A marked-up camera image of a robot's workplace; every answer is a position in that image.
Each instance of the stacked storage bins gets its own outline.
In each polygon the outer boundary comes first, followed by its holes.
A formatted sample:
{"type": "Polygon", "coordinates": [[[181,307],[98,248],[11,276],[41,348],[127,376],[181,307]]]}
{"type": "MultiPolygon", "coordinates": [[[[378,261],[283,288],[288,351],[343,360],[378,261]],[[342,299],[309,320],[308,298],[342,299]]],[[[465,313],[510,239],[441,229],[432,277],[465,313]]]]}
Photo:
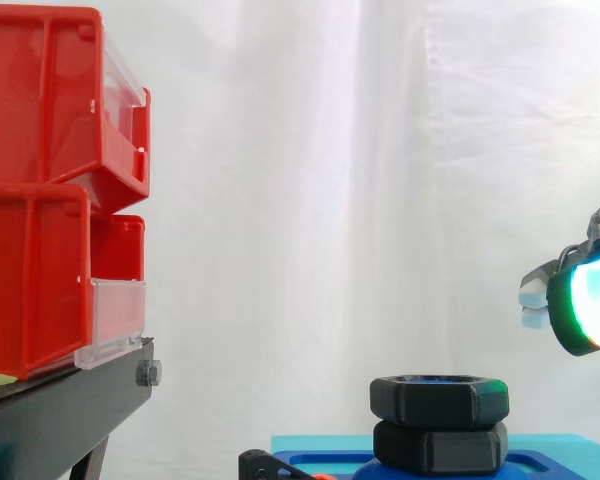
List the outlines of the stacked storage bins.
{"type": "Polygon", "coordinates": [[[0,5],[0,374],[140,348],[149,106],[99,12],[0,5]]]}

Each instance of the white fabric curtain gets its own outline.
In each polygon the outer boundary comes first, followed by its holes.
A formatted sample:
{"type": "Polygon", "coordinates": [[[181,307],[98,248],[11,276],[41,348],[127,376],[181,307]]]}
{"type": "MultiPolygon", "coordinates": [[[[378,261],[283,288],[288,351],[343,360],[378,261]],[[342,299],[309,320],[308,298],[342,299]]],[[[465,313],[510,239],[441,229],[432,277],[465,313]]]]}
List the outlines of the white fabric curtain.
{"type": "Polygon", "coordinates": [[[164,365],[103,479],[370,433],[369,382],[410,372],[501,378],[512,432],[600,441],[600,353],[516,301],[600,205],[600,0],[88,3],[153,94],[132,210],[164,365]]]}

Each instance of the blue base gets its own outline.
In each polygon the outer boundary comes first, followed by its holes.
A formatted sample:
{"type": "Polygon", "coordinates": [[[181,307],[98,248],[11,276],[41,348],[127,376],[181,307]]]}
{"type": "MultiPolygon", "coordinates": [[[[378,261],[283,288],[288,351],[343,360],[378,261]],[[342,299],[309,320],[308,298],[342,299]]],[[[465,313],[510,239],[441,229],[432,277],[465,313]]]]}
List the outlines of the blue base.
{"type": "MultiPolygon", "coordinates": [[[[329,473],[339,480],[423,478],[378,464],[372,443],[371,436],[285,436],[273,438],[272,451],[307,473],[329,473]]],[[[600,480],[600,444],[583,437],[510,435],[509,445],[507,464],[496,476],[462,480],[600,480]]]]}

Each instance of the black hexagonal nut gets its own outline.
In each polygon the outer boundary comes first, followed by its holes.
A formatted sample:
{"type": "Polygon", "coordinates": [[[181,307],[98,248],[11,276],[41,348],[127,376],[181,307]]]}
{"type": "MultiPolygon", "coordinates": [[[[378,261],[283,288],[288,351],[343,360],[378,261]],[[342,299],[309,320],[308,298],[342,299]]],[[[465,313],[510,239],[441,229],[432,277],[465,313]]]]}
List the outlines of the black hexagonal nut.
{"type": "Polygon", "coordinates": [[[409,428],[470,430],[509,415],[509,392],[500,380],[470,376],[403,375],[371,382],[371,411],[409,428]]]}
{"type": "Polygon", "coordinates": [[[509,450],[507,428],[433,432],[382,421],[373,430],[373,452],[380,463],[417,475],[491,475],[509,450]]]}

